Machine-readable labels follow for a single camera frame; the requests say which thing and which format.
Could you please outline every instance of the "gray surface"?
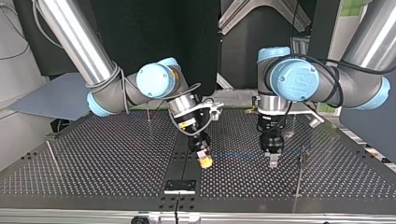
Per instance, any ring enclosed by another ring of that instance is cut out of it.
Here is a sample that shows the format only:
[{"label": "gray surface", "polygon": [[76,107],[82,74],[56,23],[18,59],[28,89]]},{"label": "gray surface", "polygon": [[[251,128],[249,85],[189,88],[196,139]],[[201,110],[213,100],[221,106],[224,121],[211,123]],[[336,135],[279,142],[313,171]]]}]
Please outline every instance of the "gray surface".
[{"label": "gray surface", "polygon": [[[285,153],[270,169],[257,115],[224,110],[208,129],[214,165],[202,171],[167,112],[151,119],[145,111],[84,119],[52,143],[58,166],[44,149],[0,173],[0,207],[172,211],[177,201],[193,212],[396,214],[396,174],[328,122],[312,130],[298,116],[293,129],[290,117]],[[296,199],[302,145],[310,157]],[[169,178],[197,180],[197,193],[163,203]]]},{"label": "gray surface", "polygon": [[343,109],[340,121],[371,147],[396,162],[396,74],[392,73],[387,78],[391,88],[389,98],[383,105],[367,111]]},{"label": "gray surface", "polygon": [[90,111],[88,91],[79,73],[68,73],[22,97],[8,108],[26,114],[77,120]]},{"label": "gray surface", "polygon": [[0,207],[158,209],[177,129],[167,112],[151,119],[145,111],[85,119],[51,143],[57,161],[44,149],[3,172]]},{"label": "gray surface", "polygon": [[[288,138],[277,169],[260,149],[257,116],[225,110],[209,128],[214,165],[200,174],[187,165],[185,179],[199,178],[194,211],[396,214],[396,174],[329,122],[312,129],[305,116],[289,117]],[[295,198],[301,146],[309,150]]]}]

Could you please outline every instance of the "black breadboard table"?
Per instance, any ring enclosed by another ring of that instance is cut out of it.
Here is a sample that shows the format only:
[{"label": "black breadboard table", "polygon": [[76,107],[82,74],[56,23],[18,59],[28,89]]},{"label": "black breadboard table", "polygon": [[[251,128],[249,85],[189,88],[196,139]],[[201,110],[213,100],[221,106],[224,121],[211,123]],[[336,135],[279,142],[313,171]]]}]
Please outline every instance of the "black breadboard table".
[{"label": "black breadboard table", "polygon": [[[0,208],[396,215],[396,174],[325,122],[289,116],[277,168],[257,115],[225,109],[208,128],[214,164],[199,167],[166,111],[88,116],[0,173]],[[308,152],[296,194],[300,151]],[[194,195],[164,194],[194,180]]]}]

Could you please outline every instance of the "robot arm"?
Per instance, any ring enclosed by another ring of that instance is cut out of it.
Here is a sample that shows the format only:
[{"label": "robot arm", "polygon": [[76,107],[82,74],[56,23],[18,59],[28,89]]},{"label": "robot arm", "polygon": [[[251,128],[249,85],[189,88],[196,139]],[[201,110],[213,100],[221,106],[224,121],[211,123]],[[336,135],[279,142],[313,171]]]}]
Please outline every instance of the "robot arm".
[{"label": "robot arm", "polygon": [[[58,37],[90,93],[91,111],[98,116],[117,114],[152,99],[164,99],[176,126],[189,137],[189,147],[197,152],[201,166],[212,164],[210,139],[204,128],[219,118],[222,104],[202,103],[191,92],[180,66],[173,58],[143,66],[136,74],[125,77],[102,48],[90,25],[74,0],[38,0],[38,7]],[[209,122],[203,124],[203,111],[209,111]]]},{"label": "robot arm", "polygon": [[282,152],[283,115],[290,110],[290,102],[322,102],[361,110],[385,103],[390,85],[383,75],[396,68],[390,68],[396,59],[395,18],[396,1],[374,0],[338,67],[290,55],[288,47],[259,51],[258,127],[265,152],[275,161]]}]

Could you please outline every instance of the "blue joint cap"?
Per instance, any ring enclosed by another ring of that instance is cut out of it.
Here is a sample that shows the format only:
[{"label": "blue joint cap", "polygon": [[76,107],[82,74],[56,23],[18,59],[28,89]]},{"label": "blue joint cap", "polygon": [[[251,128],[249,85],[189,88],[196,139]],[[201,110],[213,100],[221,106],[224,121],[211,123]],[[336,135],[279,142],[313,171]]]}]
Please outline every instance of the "blue joint cap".
[{"label": "blue joint cap", "polygon": [[270,58],[277,58],[282,57],[290,54],[289,47],[275,47],[275,48],[268,48],[268,49],[260,49],[259,50],[259,57],[257,63],[270,59]]},{"label": "blue joint cap", "polygon": [[176,59],[174,59],[174,58],[162,59],[162,60],[160,60],[158,63],[163,64],[163,65],[176,65],[176,66],[180,66],[180,65],[178,65]]},{"label": "blue joint cap", "polygon": [[172,92],[176,85],[176,76],[168,65],[178,65],[173,58],[158,63],[149,63],[137,72],[136,83],[147,97],[161,98]]},{"label": "blue joint cap", "polygon": [[365,103],[364,105],[355,107],[356,109],[359,109],[359,110],[376,109],[377,107],[384,104],[385,101],[387,101],[388,95],[389,95],[389,90],[390,90],[390,83],[386,77],[382,77],[381,80],[382,80],[382,84],[381,84],[381,87],[379,88],[379,91],[376,93],[376,95],[371,100],[369,100],[367,103]]},{"label": "blue joint cap", "polygon": [[103,109],[101,106],[99,106],[99,104],[97,104],[95,99],[93,98],[92,92],[88,93],[87,102],[88,102],[88,107],[93,112],[93,114],[95,114],[99,117],[106,117],[106,116],[115,114],[115,113],[109,112],[109,111]]},{"label": "blue joint cap", "polygon": [[319,86],[318,70],[301,59],[287,59],[274,66],[270,75],[271,88],[290,101],[310,98]]}]

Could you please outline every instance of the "green object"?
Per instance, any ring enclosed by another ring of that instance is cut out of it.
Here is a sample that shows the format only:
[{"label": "green object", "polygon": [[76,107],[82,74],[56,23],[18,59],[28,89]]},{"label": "green object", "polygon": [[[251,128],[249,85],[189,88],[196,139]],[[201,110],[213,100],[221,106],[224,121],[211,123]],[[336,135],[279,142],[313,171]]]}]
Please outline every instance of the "green object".
[{"label": "green object", "polygon": [[372,0],[344,0],[341,16],[359,16],[363,7],[371,1]]},{"label": "green object", "polygon": [[319,113],[334,113],[335,108],[329,107],[326,104],[319,104],[318,112]]}]

